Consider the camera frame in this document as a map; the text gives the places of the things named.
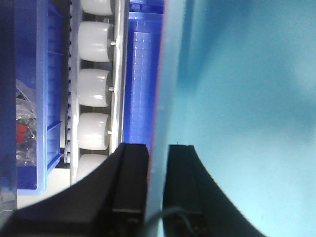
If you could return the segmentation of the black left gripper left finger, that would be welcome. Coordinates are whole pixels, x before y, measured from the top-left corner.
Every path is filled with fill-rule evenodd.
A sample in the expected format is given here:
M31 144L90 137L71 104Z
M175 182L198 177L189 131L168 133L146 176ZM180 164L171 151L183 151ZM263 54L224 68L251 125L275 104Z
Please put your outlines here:
M16 210L3 237L134 237L144 223L149 154L143 144L120 144L85 178Z

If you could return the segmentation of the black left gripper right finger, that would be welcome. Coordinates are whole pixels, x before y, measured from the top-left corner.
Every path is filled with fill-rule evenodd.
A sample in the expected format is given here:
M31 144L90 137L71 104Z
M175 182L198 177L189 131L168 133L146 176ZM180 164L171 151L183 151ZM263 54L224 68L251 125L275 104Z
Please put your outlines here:
M163 219L167 237L261 237L233 205L199 159L194 146L170 145L163 207L184 210L192 230L177 214Z

